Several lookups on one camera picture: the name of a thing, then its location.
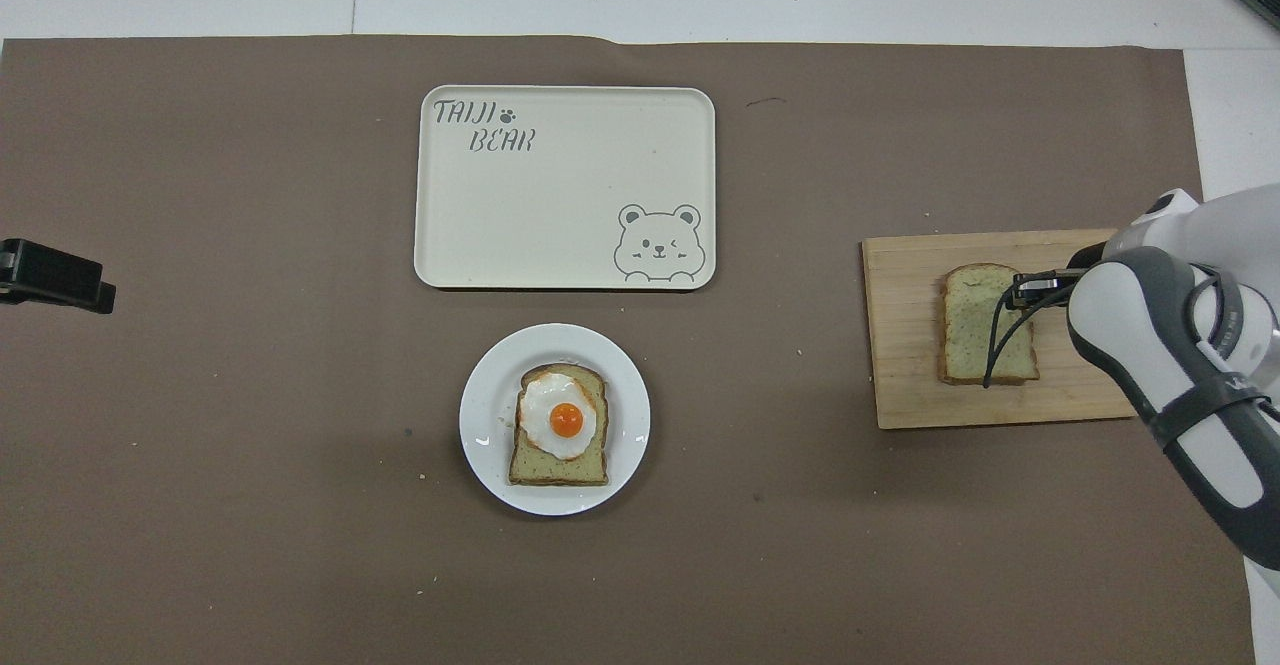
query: egg white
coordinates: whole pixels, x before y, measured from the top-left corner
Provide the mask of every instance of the egg white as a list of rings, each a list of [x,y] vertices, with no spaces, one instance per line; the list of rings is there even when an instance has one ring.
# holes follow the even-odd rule
[[[582,412],[582,428],[572,437],[561,437],[552,428],[552,411],[562,402],[570,402]],[[595,407],[576,379],[563,373],[541,373],[525,387],[520,399],[520,427],[529,441],[541,451],[572,460],[586,451],[595,437]]]

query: bread slice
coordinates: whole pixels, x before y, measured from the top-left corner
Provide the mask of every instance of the bread slice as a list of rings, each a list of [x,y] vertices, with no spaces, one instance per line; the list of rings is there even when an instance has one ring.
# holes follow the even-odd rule
[[[595,434],[586,451],[572,460],[561,460],[549,451],[539,450],[529,441],[525,427],[520,423],[521,400],[529,384],[541,373],[563,373],[576,379],[595,407]],[[516,399],[516,450],[511,454],[511,471],[507,480],[511,483],[527,486],[603,486],[609,483],[604,469],[604,441],[609,428],[609,402],[604,398],[604,379],[595,370],[581,364],[553,363],[539,364],[520,379],[520,396]]]
[[[979,384],[987,371],[987,349],[991,341],[991,315],[1018,272],[1007,265],[973,263],[951,270],[942,279],[942,349],[938,379],[950,384]],[[1018,313],[1001,309],[996,341],[1005,336]],[[1039,379],[1036,350],[1032,347],[1032,324],[1023,324],[1010,338],[991,382],[1021,384]]]

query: white plate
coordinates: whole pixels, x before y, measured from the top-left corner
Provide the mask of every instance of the white plate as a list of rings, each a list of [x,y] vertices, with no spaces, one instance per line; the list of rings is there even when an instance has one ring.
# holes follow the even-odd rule
[[[604,379],[609,432],[604,441],[609,483],[594,487],[513,486],[507,482],[516,439],[520,377],[539,364],[572,363]],[[567,324],[541,324],[508,334],[485,352],[462,391],[458,434],[471,471],[507,505],[535,515],[572,515],[602,504],[631,480],[649,444],[649,391],[640,370],[603,334]]]
[[[696,290],[716,272],[712,101],[685,87],[436,87],[413,269],[444,288]]]

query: tray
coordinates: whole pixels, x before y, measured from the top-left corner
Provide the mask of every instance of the tray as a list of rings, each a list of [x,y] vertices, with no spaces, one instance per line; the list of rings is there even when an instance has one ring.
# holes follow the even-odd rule
[[[413,267],[439,288],[707,285],[714,123],[692,88],[436,87],[422,100]]]

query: wooden cutting board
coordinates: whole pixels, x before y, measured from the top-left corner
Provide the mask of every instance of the wooden cutting board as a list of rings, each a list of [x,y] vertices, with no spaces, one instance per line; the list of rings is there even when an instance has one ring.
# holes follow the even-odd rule
[[[1066,332],[1065,308],[1032,318],[1041,379],[1020,386],[938,381],[941,283],[965,263],[1005,263],[1020,272],[1065,269],[1111,229],[877,237],[863,242],[876,413],[882,428],[1047,423],[1128,418],[1133,407],[1102,370],[1084,362]]]

